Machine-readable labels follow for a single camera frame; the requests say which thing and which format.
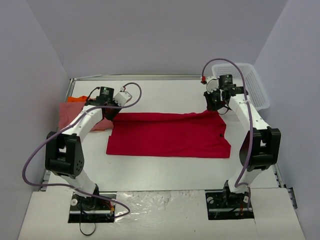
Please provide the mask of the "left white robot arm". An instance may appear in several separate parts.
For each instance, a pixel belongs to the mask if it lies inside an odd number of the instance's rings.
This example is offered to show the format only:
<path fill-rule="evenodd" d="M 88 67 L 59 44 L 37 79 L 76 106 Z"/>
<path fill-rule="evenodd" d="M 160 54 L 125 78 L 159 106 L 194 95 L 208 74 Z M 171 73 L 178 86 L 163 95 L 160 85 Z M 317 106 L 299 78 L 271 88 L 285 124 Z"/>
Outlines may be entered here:
<path fill-rule="evenodd" d="M 110 87 L 101 86 L 99 90 L 95 99 L 86 100 L 81 112 L 70 123 L 72 127 L 45 146 L 45 168 L 80 190 L 75 195 L 76 205 L 88 210 L 97 208 L 101 197 L 98 185 L 91 181 L 83 170 L 85 158 L 82 141 L 99 122 L 104 119 L 112 121 L 120 108 L 132 99 L 132 95 L 126 92 L 124 87 L 117 94 L 114 94 L 114 89 Z"/>

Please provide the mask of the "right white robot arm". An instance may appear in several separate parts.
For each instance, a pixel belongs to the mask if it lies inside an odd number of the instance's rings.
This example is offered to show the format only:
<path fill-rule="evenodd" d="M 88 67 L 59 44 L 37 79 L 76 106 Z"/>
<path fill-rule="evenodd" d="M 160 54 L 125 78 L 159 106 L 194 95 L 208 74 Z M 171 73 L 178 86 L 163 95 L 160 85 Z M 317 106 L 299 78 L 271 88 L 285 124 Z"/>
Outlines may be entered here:
<path fill-rule="evenodd" d="M 217 112 L 226 108 L 233 111 L 247 131 L 239 150 L 241 167 L 225 182 L 221 204 L 224 207 L 250 204 L 251 184 L 259 174 L 277 163 L 281 132 L 263 120 L 253 106 L 246 86 L 237 86 L 232 75 L 202 76 L 201 83 L 206 87 L 203 95 L 207 110 Z"/>

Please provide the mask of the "red t-shirt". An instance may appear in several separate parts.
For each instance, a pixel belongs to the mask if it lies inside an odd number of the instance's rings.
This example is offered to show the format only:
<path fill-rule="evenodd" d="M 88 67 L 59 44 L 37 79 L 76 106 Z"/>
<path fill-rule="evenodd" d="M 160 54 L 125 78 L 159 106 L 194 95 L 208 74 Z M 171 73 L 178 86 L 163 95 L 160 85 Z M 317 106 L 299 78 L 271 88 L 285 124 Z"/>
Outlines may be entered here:
<path fill-rule="evenodd" d="M 217 112 L 120 113 L 113 121 L 106 154 L 119 156 L 228 159 L 231 145 Z"/>

